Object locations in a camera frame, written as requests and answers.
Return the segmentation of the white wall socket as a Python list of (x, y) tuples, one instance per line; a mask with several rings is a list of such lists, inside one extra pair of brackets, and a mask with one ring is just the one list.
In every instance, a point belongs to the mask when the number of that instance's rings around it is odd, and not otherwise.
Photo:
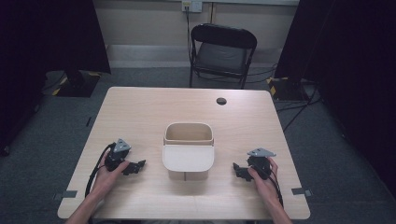
[(201, 13), (203, 11), (203, 2), (198, 0), (183, 0), (181, 9), (185, 12)]

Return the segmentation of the black stand base striped tape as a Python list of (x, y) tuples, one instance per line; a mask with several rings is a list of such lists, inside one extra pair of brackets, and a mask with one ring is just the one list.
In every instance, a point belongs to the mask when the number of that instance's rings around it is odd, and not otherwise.
[(307, 101), (309, 99), (304, 86), (288, 77), (266, 79), (269, 92), (275, 100), (280, 101)]
[(65, 71), (50, 71), (46, 74), (42, 92), (58, 97), (90, 98), (101, 75), (90, 71), (67, 74)]

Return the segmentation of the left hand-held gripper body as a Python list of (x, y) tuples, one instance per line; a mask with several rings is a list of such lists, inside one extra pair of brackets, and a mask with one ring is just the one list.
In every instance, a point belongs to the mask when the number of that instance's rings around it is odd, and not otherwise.
[(105, 159), (105, 167), (109, 172), (114, 171), (128, 155), (131, 146), (127, 144), (123, 139), (119, 139), (117, 142), (110, 145)]

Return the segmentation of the person's right hand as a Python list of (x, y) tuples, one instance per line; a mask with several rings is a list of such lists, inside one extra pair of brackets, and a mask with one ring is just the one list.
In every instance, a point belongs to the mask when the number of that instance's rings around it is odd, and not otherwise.
[(278, 166), (272, 158), (269, 158), (268, 161), (270, 162), (272, 173), (266, 180), (262, 179), (252, 167), (247, 169), (249, 174), (254, 178), (257, 191), (265, 203), (278, 201), (276, 186)]

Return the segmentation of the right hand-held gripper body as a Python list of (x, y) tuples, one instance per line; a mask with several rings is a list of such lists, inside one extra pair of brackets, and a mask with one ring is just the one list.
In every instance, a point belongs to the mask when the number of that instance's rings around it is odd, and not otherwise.
[(261, 177), (261, 179), (267, 179), (271, 173), (269, 157), (274, 157), (276, 154), (265, 148), (255, 148), (248, 153), (247, 164), (252, 167)]

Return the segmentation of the white plastic bin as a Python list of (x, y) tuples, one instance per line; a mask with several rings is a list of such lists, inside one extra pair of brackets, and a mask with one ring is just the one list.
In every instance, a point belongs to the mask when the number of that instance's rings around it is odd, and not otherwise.
[(214, 164), (211, 127), (202, 122), (174, 122), (163, 137), (163, 165), (176, 180), (204, 180)]

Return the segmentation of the grey tape strip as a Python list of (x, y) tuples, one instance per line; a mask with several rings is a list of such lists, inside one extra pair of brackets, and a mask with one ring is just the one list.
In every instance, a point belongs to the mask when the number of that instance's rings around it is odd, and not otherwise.
[(65, 190), (63, 192), (55, 193), (53, 199), (55, 201), (61, 201), (64, 198), (75, 198), (77, 196), (76, 190)]
[(305, 197), (311, 197), (313, 195), (310, 189), (294, 188), (291, 191), (293, 195), (304, 195)]

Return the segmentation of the black folding chair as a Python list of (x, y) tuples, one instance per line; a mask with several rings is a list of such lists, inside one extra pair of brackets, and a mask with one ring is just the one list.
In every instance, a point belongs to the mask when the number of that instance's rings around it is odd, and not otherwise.
[(202, 23), (191, 30), (190, 82), (201, 73), (239, 80), (245, 88), (257, 38), (242, 28)]

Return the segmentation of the dark curtain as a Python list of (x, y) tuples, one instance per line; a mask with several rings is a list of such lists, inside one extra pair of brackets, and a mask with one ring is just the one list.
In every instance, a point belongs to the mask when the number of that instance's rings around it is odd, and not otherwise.
[(0, 157), (38, 105), (49, 71), (110, 72), (93, 0), (0, 0)]
[(276, 76), (318, 83), (396, 198), (396, 0), (299, 0)]

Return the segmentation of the person's left hand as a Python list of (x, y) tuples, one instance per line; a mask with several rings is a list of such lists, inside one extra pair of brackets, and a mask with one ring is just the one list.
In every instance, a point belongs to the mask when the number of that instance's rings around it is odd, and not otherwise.
[(91, 195), (103, 199), (114, 187), (118, 177), (128, 167), (129, 161), (123, 161), (114, 171), (108, 171), (105, 166), (107, 152), (101, 159), (99, 169), (92, 186)]

